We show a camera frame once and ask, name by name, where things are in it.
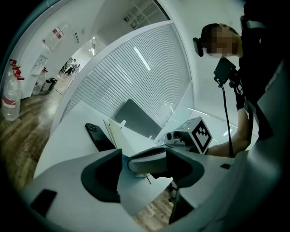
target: trash bin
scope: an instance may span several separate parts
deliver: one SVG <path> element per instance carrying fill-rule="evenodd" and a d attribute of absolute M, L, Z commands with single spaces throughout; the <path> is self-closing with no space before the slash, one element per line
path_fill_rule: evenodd
<path fill-rule="evenodd" d="M 50 80 L 46 80 L 44 85 L 42 86 L 42 90 L 43 91 L 47 91 L 50 86 L 51 86 L 51 81 Z"/>
<path fill-rule="evenodd" d="M 52 90 L 54 88 L 55 84 L 58 82 L 58 80 L 55 78 L 51 78 L 50 82 L 51 82 L 51 85 L 49 87 L 49 90 Z"/>

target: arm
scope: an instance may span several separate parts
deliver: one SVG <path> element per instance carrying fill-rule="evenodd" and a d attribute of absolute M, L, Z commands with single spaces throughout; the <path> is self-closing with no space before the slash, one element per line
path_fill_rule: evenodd
<path fill-rule="evenodd" d="M 251 134 L 253 128 L 253 114 L 250 112 L 249 117 L 241 108 L 238 110 L 238 128 L 235 135 L 232 137 L 232 149 L 234 156 L 240 151 L 245 150 L 251 143 Z M 210 147 L 208 155 L 229 157 L 230 144 L 229 142 Z"/>

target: ceiling light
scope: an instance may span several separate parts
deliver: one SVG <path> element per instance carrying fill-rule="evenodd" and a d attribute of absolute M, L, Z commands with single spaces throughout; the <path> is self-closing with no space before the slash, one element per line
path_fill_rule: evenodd
<path fill-rule="evenodd" d="M 137 55 L 139 56 L 139 58 L 141 59 L 141 61 L 143 62 L 143 64 L 145 65 L 145 67 L 148 69 L 148 71 L 151 71 L 151 68 L 149 66 L 149 64 L 147 63 L 147 61 L 144 59 L 144 57 L 142 56 L 141 52 L 138 50 L 138 48 L 134 47 L 135 52 L 137 53 Z"/>
<path fill-rule="evenodd" d="M 226 135 L 228 135 L 228 130 L 225 133 L 223 133 L 223 136 L 226 136 Z"/>
<path fill-rule="evenodd" d="M 201 114 L 204 114 L 204 115 L 206 115 L 206 116 L 208 116 L 208 114 L 202 113 L 202 112 L 200 112 L 200 111 L 196 111 L 196 110 L 191 109 L 191 108 L 188 108 L 188 109 L 189 109 L 189 110 L 192 110 L 192 111 L 195 111 L 195 112 L 198 112 L 198 113 L 201 113 Z"/>

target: cable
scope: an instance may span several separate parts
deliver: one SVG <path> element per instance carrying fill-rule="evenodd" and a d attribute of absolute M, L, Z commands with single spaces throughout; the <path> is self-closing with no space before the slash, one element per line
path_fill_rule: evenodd
<path fill-rule="evenodd" d="M 149 181 L 149 183 L 151 184 L 151 182 L 150 182 L 150 180 L 149 180 L 148 176 L 146 176 L 146 178 L 147 178 L 147 180 Z"/>
<path fill-rule="evenodd" d="M 226 113 L 226 118 L 227 118 L 228 141 L 229 141 L 229 144 L 230 144 L 230 158 L 234 158 L 234 152 L 233 152 L 233 149 L 232 149 L 232 139 L 231 139 L 230 123 L 229 123 L 228 115 L 227 115 L 226 93 L 225 93 L 225 89 L 223 88 L 223 86 L 221 85 L 221 83 L 219 81 L 216 81 L 216 82 L 218 83 L 218 87 L 222 89 L 223 105 L 225 107 L 225 113 Z"/>

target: white desk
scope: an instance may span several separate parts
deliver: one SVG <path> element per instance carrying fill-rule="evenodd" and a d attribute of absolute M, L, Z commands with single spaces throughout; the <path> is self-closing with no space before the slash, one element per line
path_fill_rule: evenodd
<path fill-rule="evenodd" d="M 93 153 L 97 155 L 99 151 L 87 133 L 85 124 L 89 122 L 98 125 L 110 138 L 103 120 L 107 122 L 108 117 L 86 103 L 79 102 L 49 138 L 40 156 L 34 178 L 62 161 Z M 122 128 L 122 132 L 136 153 L 156 146 L 153 140 L 149 140 L 126 127 Z M 136 178 L 134 173 L 123 167 L 117 190 L 123 207 L 130 215 L 137 213 L 152 202 L 170 184 L 172 178 L 154 179 L 149 176 L 149 180 L 151 185 L 146 178 Z"/>

